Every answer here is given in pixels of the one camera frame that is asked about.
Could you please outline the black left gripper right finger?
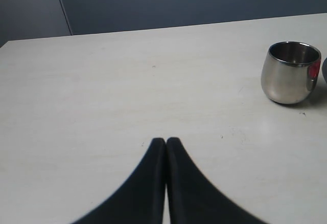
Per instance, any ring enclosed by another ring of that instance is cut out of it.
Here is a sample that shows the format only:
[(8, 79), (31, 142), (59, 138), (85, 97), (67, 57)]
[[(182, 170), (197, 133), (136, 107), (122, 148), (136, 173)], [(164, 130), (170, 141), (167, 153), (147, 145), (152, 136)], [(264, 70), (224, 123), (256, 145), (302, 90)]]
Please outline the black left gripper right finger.
[(169, 138), (167, 189), (171, 223), (264, 223), (220, 192), (179, 138)]

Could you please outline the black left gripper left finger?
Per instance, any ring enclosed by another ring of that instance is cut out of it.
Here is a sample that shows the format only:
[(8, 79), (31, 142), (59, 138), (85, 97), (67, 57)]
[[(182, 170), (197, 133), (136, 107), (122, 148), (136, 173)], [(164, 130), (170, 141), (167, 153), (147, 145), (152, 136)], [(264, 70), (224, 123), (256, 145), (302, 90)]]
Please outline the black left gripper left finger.
[(162, 223), (165, 190), (166, 143), (154, 138), (115, 193), (75, 223)]

